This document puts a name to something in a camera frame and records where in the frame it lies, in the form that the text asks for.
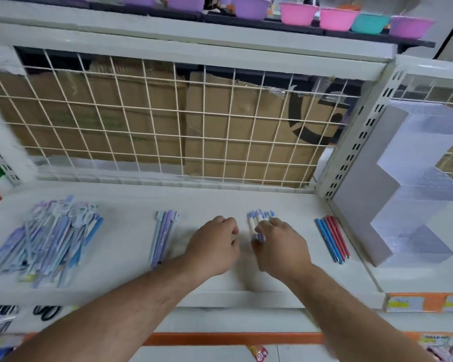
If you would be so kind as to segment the person's right hand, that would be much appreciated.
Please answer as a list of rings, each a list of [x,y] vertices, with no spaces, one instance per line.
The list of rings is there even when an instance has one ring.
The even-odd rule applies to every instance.
[[[272,218],[261,221],[256,231],[265,236],[266,261],[260,271],[287,282],[312,267],[306,240],[290,224]]]

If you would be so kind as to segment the person's left hand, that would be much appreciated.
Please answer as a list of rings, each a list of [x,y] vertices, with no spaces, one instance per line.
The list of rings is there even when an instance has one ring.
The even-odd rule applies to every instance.
[[[223,216],[213,218],[193,234],[184,256],[199,280],[224,274],[235,264],[237,260],[230,260],[229,248],[238,234],[237,221]]]

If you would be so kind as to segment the bunch of white blue-capped pens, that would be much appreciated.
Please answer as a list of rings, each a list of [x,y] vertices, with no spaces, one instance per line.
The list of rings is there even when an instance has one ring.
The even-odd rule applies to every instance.
[[[264,211],[260,208],[247,213],[247,224],[252,240],[257,240],[261,243],[265,243],[265,236],[262,233],[257,232],[256,227],[261,221],[270,220],[273,217],[275,217],[274,211]]]

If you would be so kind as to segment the person's left forearm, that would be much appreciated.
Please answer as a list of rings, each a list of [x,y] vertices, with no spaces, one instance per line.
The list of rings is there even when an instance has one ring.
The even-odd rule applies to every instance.
[[[176,258],[54,322],[3,362],[128,362],[204,275],[196,260]]]

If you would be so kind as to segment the person's right forearm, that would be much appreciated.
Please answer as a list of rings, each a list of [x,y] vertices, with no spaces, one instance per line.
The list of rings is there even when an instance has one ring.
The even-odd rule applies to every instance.
[[[288,267],[277,278],[302,302],[340,362],[435,362],[321,268]]]

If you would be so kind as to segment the lavender pen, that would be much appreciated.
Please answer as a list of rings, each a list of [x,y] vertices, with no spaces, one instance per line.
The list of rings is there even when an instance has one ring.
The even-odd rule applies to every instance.
[[[158,252],[157,252],[157,265],[162,263],[163,257],[166,253],[166,248],[169,242],[169,238],[173,231],[175,223],[179,220],[180,214],[177,211],[170,211],[167,215],[167,222],[164,226],[163,233],[159,240]]]

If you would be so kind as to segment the blue pen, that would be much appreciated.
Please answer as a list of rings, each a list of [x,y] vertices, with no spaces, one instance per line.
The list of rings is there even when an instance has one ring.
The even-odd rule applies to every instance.
[[[317,227],[318,227],[318,229],[320,231],[320,234],[321,234],[321,236],[322,236],[322,238],[323,238],[323,240],[324,240],[324,242],[326,244],[326,247],[327,247],[327,249],[328,249],[333,261],[338,263],[337,258],[335,257],[334,250],[332,249],[331,244],[330,244],[329,240],[326,237],[326,233],[324,232],[324,229],[323,229],[323,227],[322,227],[322,225],[320,223],[320,219],[315,219],[315,223],[316,223],[316,225],[317,225]]]
[[[328,224],[326,222],[326,220],[323,218],[323,219],[320,219],[320,223],[324,229],[324,232],[326,233],[326,237],[327,239],[329,240],[330,244],[331,244],[331,247],[332,249],[334,250],[334,253],[335,253],[335,257],[337,258],[337,261],[339,264],[343,264],[344,263],[344,257],[342,255],[342,252],[339,250],[339,247],[334,239],[334,237],[332,236],[332,233],[328,227]]]

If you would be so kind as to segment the purple pen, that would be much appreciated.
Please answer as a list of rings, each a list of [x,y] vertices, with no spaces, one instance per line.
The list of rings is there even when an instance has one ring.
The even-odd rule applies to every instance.
[[[151,268],[152,269],[156,268],[161,261],[163,247],[166,243],[167,235],[168,235],[171,221],[173,220],[173,218],[174,218],[173,210],[168,210],[163,213],[163,219],[161,221],[161,225],[158,230],[158,234],[157,234],[157,238],[156,238],[156,242],[155,242],[155,248],[154,248],[153,256],[151,259]]]

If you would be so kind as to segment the red pen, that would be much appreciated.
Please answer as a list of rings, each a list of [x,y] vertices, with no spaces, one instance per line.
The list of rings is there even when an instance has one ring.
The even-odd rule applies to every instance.
[[[345,249],[344,246],[344,241],[341,239],[341,236],[338,232],[338,228],[334,224],[334,221],[332,219],[332,216],[325,216],[324,220],[326,221],[326,224],[329,228],[329,231],[334,239],[334,242],[336,243],[336,246],[341,254],[342,260],[346,261],[349,258],[348,252]]]

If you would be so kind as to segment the light green pen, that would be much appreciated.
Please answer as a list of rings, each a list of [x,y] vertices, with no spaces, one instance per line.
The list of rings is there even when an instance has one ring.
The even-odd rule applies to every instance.
[[[153,258],[156,250],[156,245],[157,245],[157,240],[159,233],[162,228],[162,222],[163,222],[163,217],[164,217],[165,212],[164,211],[158,211],[157,216],[156,216],[156,227],[155,227],[155,232],[153,235],[153,240],[151,244],[151,249],[150,249],[150,255],[149,255],[149,265],[152,266],[153,263]]]

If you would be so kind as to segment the pink pen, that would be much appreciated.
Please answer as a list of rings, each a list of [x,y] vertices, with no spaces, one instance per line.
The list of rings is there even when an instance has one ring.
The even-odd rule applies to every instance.
[[[335,218],[335,217],[333,217],[333,216],[332,216],[332,219],[333,219],[333,221],[334,221],[334,224],[335,224],[336,227],[338,228],[338,232],[339,232],[339,234],[340,234],[340,236],[341,236],[341,239],[344,241],[345,249],[346,249],[346,251],[348,252],[348,255],[349,255],[349,258],[348,258],[348,259],[350,259],[350,258],[351,258],[350,252],[349,252],[349,250],[348,250],[348,248],[347,248],[347,245],[346,245],[346,242],[345,242],[345,240],[344,240],[344,237],[343,237],[343,234],[342,234],[342,231],[341,231],[341,227],[340,227],[340,225],[339,225],[339,223],[338,223],[338,220],[337,220],[337,218]]]

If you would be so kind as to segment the long orange price strip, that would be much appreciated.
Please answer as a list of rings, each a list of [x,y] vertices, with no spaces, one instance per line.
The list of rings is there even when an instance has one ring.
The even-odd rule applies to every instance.
[[[322,345],[324,335],[315,333],[153,333],[143,347]]]

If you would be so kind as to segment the white metal shelf board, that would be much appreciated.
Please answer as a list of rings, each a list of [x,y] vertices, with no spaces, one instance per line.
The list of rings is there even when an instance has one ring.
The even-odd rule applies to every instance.
[[[342,265],[329,255],[317,218],[330,214],[324,200],[313,194],[275,193],[231,189],[136,186],[80,182],[37,181],[23,184],[0,201],[0,247],[41,200],[62,199],[98,204],[104,218],[87,247],[84,262],[70,273],[63,289],[33,289],[17,275],[0,275],[0,304],[81,305],[149,270],[149,253],[156,226],[156,212],[180,214],[171,235],[172,256],[183,253],[200,226],[222,215],[235,218],[240,230],[241,257],[227,273],[213,277],[190,293],[182,307],[300,308],[284,284],[259,272],[251,246],[246,214],[254,209],[272,210],[307,240],[312,261],[334,280],[373,309],[381,309],[385,296],[378,290],[362,261],[351,251]]]

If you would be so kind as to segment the red small packet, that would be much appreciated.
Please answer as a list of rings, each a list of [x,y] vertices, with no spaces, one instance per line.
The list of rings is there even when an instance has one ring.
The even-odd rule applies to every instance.
[[[264,346],[254,346],[248,345],[246,346],[250,353],[254,356],[256,362],[265,362],[266,358],[268,357],[269,353]]]

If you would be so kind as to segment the cardboard box with black print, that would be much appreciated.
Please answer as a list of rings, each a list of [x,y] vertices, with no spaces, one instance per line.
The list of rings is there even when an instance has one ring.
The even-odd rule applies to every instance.
[[[254,83],[192,72],[185,106],[184,173],[207,180],[299,188],[349,111],[344,79],[265,73]]]

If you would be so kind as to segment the white stepped display stand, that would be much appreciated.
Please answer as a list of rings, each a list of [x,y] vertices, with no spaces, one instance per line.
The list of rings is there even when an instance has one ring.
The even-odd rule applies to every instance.
[[[453,250],[426,225],[453,201],[435,166],[453,146],[453,108],[392,102],[334,196],[375,267],[429,267]]]

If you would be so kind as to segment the plain brown cardboard box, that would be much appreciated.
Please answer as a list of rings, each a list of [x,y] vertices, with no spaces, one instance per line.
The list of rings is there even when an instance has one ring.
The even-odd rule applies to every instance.
[[[29,155],[180,165],[187,83],[171,63],[44,56],[0,72],[0,114]]]

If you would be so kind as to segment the pile of packaged pastel pens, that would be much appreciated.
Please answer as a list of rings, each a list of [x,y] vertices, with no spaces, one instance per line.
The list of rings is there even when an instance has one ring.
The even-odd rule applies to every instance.
[[[16,275],[34,289],[66,288],[103,221],[97,203],[73,195],[36,203],[0,247],[0,276]]]

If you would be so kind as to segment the black scissors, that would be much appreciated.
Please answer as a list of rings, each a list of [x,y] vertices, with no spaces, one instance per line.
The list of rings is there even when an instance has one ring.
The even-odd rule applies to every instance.
[[[63,307],[59,305],[37,305],[32,313],[34,316],[38,316],[42,322],[48,322],[60,314],[62,309]]]

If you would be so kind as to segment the white metal shelf beam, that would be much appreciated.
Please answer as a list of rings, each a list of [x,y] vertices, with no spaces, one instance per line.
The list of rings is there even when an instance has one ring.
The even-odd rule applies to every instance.
[[[0,45],[379,80],[393,46],[0,0]]]

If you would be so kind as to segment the pink packaged goods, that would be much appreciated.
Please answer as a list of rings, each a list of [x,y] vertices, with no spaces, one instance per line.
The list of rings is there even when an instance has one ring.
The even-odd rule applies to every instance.
[[[418,343],[437,362],[453,362],[453,335],[424,334],[418,339]]]

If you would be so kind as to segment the row of pastel plastic bowls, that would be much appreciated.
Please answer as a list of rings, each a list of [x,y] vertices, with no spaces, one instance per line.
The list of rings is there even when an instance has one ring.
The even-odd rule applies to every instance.
[[[162,2],[170,9],[200,11],[206,9],[206,0],[119,0],[116,4],[154,6]],[[389,35],[423,39],[436,21],[407,15],[388,16],[362,12],[360,6],[351,4],[340,8],[320,7],[317,0],[288,2],[280,0],[212,0],[221,8],[229,8],[237,17],[263,20],[265,17],[279,18],[283,23],[308,26],[314,18],[320,21],[322,29],[331,31],[352,30],[378,35],[388,29]]]

